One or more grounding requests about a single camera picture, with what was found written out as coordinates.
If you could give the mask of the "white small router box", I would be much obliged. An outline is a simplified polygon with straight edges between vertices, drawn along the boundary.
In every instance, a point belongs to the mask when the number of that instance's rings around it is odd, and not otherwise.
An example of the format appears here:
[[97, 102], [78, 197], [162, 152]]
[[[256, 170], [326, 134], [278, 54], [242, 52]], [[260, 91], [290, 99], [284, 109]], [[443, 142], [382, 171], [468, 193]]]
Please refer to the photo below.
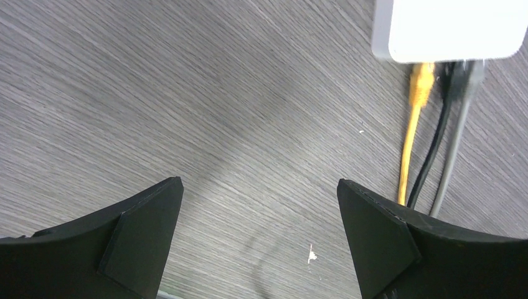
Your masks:
[[527, 1], [376, 1], [370, 45], [400, 64], [504, 59], [526, 31]]

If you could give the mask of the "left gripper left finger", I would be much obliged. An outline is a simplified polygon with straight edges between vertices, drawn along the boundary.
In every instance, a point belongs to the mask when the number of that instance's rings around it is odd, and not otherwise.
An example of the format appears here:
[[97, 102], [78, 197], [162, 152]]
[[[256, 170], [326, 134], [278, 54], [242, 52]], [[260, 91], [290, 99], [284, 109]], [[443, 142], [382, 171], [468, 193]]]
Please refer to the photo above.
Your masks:
[[136, 195], [26, 237], [1, 239], [2, 298], [155, 298], [184, 187]]

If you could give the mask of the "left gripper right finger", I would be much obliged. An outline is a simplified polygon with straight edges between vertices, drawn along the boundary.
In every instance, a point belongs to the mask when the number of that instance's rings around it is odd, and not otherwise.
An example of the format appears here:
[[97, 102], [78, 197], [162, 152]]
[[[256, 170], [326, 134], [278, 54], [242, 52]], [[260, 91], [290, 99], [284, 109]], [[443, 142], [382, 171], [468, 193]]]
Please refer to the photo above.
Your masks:
[[347, 179], [337, 199], [362, 298], [526, 298], [527, 241], [469, 230]]

